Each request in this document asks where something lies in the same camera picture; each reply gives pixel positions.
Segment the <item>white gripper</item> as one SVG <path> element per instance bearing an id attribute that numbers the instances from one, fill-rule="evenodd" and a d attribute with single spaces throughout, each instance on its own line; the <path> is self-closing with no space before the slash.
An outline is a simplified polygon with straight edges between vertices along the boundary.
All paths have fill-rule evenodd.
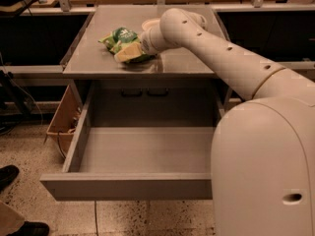
<path id="1" fill-rule="evenodd" d="M 140 39 L 141 44 L 139 42 L 131 43 L 127 47 L 118 51 L 114 55 L 114 59 L 117 62 L 122 63 L 140 57 L 143 54 L 143 50 L 149 55 L 156 55 L 167 49 L 177 48 L 176 44 L 171 43 L 163 37 L 159 26 L 153 26 L 146 29 L 141 34 Z"/>

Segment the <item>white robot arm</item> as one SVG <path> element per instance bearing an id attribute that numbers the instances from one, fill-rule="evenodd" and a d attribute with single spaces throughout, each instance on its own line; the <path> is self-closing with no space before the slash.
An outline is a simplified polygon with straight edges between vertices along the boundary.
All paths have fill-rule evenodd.
<path id="1" fill-rule="evenodd" d="M 315 236 L 314 83 L 209 28 L 199 14 L 168 9 L 115 58 L 184 47 L 242 98 L 212 141 L 217 236 Z"/>

